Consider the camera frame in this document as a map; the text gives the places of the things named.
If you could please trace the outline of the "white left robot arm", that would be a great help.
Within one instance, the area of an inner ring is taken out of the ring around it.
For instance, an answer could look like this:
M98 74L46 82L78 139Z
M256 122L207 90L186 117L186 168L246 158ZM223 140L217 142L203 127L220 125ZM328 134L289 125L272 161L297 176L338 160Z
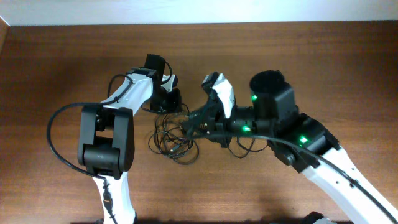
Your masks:
M103 223L134 223L128 172L135 153L134 115L149 99L177 93L178 78L153 68L134 68L99 106L81 111L78 162L93 176L104 212Z

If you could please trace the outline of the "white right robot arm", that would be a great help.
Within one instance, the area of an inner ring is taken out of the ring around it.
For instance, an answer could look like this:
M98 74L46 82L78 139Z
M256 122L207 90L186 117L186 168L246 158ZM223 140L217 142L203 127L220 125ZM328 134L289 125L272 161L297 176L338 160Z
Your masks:
M278 160L322 189L353 223L397 223L397 209L362 175L339 140L299 111L280 71L251 78L252 106L236 104L221 73L207 75L201 87L208 100L182 122L187 138L205 138L223 148L232 138L263 139Z

